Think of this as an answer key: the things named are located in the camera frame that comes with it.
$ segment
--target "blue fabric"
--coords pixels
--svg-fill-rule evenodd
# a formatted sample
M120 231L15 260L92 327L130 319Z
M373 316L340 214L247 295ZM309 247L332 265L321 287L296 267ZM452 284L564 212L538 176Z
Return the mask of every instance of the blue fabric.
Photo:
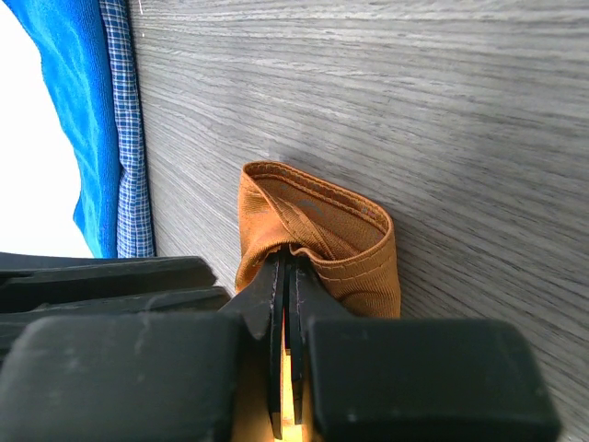
M145 173L144 134L126 0L99 0L107 34L114 117L122 165L119 185L119 258L154 256L151 207Z
M121 165L98 0L5 2L39 48L45 84L74 148L82 181L74 220L95 257L114 258Z

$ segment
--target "orange fabric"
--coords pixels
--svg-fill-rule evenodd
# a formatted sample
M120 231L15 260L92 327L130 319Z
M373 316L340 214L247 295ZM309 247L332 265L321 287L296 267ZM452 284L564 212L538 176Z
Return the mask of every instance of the orange fabric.
M282 163L244 166L239 185L241 264L236 291L256 276L268 253L289 245L312 261L324 286L349 311L400 314L393 221L357 193Z

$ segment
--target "blue checkered cloth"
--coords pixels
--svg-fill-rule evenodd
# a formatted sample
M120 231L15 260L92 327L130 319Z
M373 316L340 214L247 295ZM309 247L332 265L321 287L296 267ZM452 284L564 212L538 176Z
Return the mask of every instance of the blue checkered cloth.
M117 214L117 255L155 255L147 189L144 134L126 0L99 0L112 75L114 117L122 165Z

